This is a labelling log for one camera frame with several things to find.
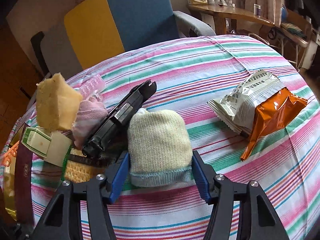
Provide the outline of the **black stapler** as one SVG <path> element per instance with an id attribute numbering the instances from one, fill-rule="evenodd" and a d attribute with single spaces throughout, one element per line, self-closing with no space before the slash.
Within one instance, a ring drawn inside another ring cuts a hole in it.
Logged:
<path id="1" fill-rule="evenodd" d="M 157 84 L 151 80 L 133 87 L 107 117 L 91 130 L 81 149 L 83 155 L 91 159 L 99 158 L 106 151 L 114 135 L 128 127 L 131 118 L 156 90 Z"/>

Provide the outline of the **brown cracker packet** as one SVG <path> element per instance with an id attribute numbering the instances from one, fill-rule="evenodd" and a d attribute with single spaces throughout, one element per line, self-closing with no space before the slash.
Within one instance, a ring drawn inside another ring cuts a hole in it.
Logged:
<path id="1" fill-rule="evenodd" d="M 114 156 L 108 157 L 105 154 L 100 159 L 88 159 L 83 153 L 71 148 L 64 158 L 61 180 L 70 180 L 74 183 L 89 181 L 116 161 Z"/>

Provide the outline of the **cream knitted cloth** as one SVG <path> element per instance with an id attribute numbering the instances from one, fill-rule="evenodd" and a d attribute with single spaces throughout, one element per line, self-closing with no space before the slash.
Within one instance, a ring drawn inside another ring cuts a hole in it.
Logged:
<path id="1" fill-rule="evenodd" d="M 158 187 L 191 180 L 193 149 L 185 122 L 175 111 L 140 108 L 130 120 L 127 140 L 132 185 Z"/>

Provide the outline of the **green and white carton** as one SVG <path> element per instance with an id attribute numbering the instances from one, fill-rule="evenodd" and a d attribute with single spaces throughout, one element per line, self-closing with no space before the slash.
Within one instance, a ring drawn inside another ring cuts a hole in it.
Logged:
<path id="1" fill-rule="evenodd" d="M 42 127 L 27 127 L 24 130 L 21 143 L 39 157 L 46 158 L 52 133 Z"/>

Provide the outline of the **yellow sponge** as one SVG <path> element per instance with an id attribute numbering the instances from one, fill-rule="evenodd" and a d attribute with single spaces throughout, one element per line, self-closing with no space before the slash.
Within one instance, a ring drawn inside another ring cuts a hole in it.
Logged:
<path id="1" fill-rule="evenodd" d="M 55 73 L 37 84 L 37 124 L 49 131 L 70 130 L 82 100 L 82 95 Z"/>

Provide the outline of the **orange and white snack bag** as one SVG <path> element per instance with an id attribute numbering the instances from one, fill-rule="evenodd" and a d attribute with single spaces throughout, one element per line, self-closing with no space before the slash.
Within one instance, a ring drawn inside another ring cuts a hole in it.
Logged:
<path id="1" fill-rule="evenodd" d="M 261 69 L 223 98 L 207 103 L 233 132 L 247 137 L 247 147 L 240 157 L 244 161 L 260 137 L 284 129 L 308 101 L 293 94 L 277 76 Z"/>

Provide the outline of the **orange plastic rack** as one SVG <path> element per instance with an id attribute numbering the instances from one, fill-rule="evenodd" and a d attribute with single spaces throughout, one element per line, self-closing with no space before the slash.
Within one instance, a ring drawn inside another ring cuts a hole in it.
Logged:
<path id="1" fill-rule="evenodd" d="M 9 150 L 4 154 L 2 158 L 2 166 L 9 167 L 11 165 L 12 158 L 17 155 L 19 141 L 17 141 Z"/>

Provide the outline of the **striped tablecloth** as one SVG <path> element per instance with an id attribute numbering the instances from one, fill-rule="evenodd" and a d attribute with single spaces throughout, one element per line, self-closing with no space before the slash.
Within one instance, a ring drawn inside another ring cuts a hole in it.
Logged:
<path id="1" fill-rule="evenodd" d="M 247 143 L 211 110 L 257 70 L 271 72 L 308 105 L 285 128 L 263 137 L 246 161 Z M 157 92 L 143 107 L 171 109 L 184 120 L 193 149 L 205 163 L 232 181 L 257 180 L 290 239 L 305 239 L 319 218 L 319 101 L 304 79 L 280 54 L 247 36 L 182 38 L 122 53 L 69 78 L 74 89 L 99 74 L 105 107 L 111 110 L 129 90 L 147 79 Z M 36 223 L 60 184 L 61 168 L 33 155 L 29 164 Z M 127 179 L 118 201 L 108 207 L 117 239 L 203 239 L 212 206 L 193 181 L 143 189 Z"/>

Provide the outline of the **large white carton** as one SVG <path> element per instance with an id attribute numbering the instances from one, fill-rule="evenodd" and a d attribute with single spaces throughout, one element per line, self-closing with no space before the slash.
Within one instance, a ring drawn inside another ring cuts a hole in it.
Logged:
<path id="1" fill-rule="evenodd" d="M 63 167 L 65 156 L 71 149 L 72 140 L 58 131 L 51 134 L 51 139 L 44 161 L 58 167 Z"/>

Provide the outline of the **gold and maroon storage box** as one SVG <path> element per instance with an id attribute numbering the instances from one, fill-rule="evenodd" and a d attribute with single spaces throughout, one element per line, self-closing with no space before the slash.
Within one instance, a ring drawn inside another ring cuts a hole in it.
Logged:
<path id="1" fill-rule="evenodd" d="M 17 153 L 11 157 L 10 166 L 4 168 L 4 206 L 14 220 L 21 224 L 34 226 L 33 205 L 31 197 L 31 167 L 33 153 L 22 144 L 25 129 L 20 126 L 11 142 L 18 143 Z"/>

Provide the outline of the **wooden side table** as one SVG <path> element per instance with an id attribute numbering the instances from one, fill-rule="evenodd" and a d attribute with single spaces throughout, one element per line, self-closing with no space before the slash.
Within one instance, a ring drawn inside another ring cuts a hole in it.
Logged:
<path id="1" fill-rule="evenodd" d="M 237 29 L 237 20 L 259 23 L 269 27 L 274 27 L 274 23 L 266 18 L 255 16 L 252 12 L 219 5 L 188 5 L 191 16 L 202 20 L 201 14 L 210 15 L 214 19 L 215 33 L 217 35 L 227 34 L 226 19 L 231 19 L 232 29 Z"/>

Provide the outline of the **wooden chair with items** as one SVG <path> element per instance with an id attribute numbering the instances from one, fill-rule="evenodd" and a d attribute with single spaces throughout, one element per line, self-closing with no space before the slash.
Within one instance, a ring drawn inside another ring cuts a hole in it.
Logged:
<path id="1" fill-rule="evenodd" d="M 311 43 L 312 31 L 312 24 L 303 16 L 282 6 L 281 24 L 276 27 L 278 50 L 296 70 L 300 70 L 303 66 Z"/>

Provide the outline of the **small dark jar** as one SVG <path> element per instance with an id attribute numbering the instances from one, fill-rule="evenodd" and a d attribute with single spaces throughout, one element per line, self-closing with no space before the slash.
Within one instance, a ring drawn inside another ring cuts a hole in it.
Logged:
<path id="1" fill-rule="evenodd" d="M 254 16 L 260 17 L 261 16 L 261 6 L 258 4 L 253 4 L 253 14 Z"/>

